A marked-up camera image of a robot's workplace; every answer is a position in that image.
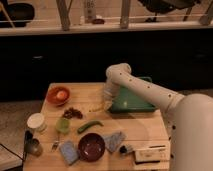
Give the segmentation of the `white mesh-covered gripper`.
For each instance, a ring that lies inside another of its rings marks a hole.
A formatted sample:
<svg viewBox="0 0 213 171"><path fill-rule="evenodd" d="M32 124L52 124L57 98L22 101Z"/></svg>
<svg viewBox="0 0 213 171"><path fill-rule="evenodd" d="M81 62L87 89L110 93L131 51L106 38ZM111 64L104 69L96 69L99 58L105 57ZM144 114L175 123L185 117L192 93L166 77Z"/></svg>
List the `white mesh-covered gripper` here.
<svg viewBox="0 0 213 171"><path fill-rule="evenodd" d="M120 86L111 81L107 81L103 89L104 98L104 109L108 110L112 104L115 97L118 95Z"/></svg>

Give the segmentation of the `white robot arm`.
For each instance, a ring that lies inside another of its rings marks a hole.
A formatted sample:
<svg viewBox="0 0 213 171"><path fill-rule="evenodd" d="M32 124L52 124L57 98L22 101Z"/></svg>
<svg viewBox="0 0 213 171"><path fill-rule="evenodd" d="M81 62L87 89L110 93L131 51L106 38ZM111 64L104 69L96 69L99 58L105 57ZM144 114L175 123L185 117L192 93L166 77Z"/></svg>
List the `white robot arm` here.
<svg viewBox="0 0 213 171"><path fill-rule="evenodd" d="M104 98L114 99L121 86L173 116L171 171L213 171L213 98L183 95L131 75L127 63L106 69Z"/></svg>

